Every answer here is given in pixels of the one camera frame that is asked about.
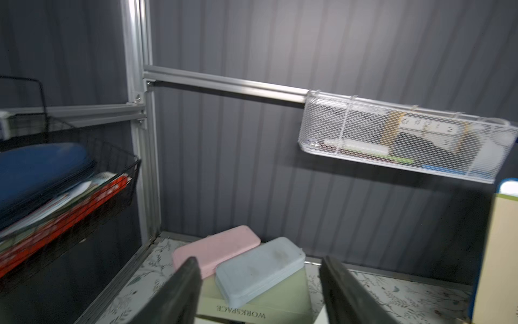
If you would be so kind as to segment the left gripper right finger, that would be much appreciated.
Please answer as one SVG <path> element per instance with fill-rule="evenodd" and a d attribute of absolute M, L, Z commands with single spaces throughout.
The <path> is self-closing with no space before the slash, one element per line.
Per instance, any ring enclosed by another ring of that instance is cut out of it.
<path fill-rule="evenodd" d="M 319 274 L 329 323 L 396 323 L 338 259 L 325 256 Z"/>

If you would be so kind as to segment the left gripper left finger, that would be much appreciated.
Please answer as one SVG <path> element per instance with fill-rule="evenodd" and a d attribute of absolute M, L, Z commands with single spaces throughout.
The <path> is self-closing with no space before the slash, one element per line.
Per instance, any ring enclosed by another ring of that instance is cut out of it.
<path fill-rule="evenodd" d="M 193 324 L 201 287 L 202 278 L 198 261 L 192 256 L 183 262 L 130 322 Z"/>

